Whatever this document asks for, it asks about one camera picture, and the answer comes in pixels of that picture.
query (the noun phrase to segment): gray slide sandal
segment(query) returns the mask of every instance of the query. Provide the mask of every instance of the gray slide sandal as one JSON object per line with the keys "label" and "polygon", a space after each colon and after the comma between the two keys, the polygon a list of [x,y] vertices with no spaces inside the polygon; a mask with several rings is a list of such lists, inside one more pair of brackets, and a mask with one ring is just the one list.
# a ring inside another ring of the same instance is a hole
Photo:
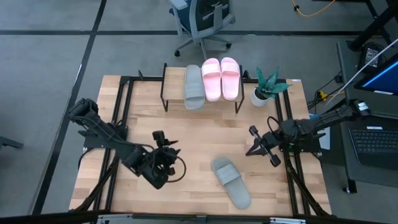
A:
{"label": "gray slide sandal", "polygon": [[251,197],[235,165],[227,158],[219,158],[214,160],[211,166],[235,206],[239,209],[247,208],[251,203]]}
{"label": "gray slide sandal", "polygon": [[188,65],[185,72],[185,107],[200,109],[205,104],[205,86],[198,65]]}

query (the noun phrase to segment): white plant pot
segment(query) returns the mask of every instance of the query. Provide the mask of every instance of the white plant pot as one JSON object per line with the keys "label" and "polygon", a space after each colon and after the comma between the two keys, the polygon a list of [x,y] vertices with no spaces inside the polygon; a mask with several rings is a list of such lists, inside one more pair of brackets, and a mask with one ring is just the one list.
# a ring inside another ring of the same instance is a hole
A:
{"label": "white plant pot", "polygon": [[265,105],[267,105],[267,103],[269,101],[269,98],[267,98],[265,100],[259,99],[258,97],[256,97],[256,94],[254,93],[255,90],[256,89],[253,90],[253,94],[251,95],[251,103],[254,106],[265,106]]}

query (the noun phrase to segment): pink slide sandal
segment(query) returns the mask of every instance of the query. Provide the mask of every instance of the pink slide sandal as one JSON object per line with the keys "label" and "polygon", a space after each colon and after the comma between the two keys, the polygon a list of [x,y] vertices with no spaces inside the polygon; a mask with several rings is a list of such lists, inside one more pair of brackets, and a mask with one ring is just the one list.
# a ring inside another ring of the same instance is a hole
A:
{"label": "pink slide sandal", "polygon": [[225,57],[221,61],[223,96],[226,100],[236,100],[239,94],[239,81],[241,79],[241,71],[238,63],[229,57]]}
{"label": "pink slide sandal", "polygon": [[215,58],[209,58],[201,66],[201,75],[205,85],[206,99],[217,101],[221,97],[221,69]]}

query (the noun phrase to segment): slide sandal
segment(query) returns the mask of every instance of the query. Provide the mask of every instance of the slide sandal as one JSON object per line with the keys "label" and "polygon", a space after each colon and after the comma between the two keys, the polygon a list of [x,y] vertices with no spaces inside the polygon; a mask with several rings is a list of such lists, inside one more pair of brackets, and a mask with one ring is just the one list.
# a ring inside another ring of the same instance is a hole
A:
{"label": "slide sandal", "polygon": [[205,87],[198,65],[188,65],[185,71],[185,107],[188,110],[200,109],[205,104]]}
{"label": "slide sandal", "polygon": [[227,158],[219,158],[211,163],[214,173],[239,209],[247,208],[251,197],[242,180],[241,174]]}
{"label": "slide sandal", "polygon": [[236,100],[239,94],[239,81],[241,79],[241,70],[238,63],[232,58],[223,58],[221,61],[221,72],[224,99]]}
{"label": "slide sandal", "polygon": [[205,85],[206,99],[217,101],[221,97],[221,69],[215,58],[209,58],[201,66],[201,75]]}

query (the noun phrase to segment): blue screen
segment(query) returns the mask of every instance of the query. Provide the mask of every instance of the blue screen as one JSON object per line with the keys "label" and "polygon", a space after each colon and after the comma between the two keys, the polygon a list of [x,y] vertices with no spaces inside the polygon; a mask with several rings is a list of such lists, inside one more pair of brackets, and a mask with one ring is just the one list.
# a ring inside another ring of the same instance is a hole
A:
{"label": "blue screen", "polygon": [[398,93],[398,62],[387,67],[380,74],[376,75],[362,87],[372,88],[373,90]]}

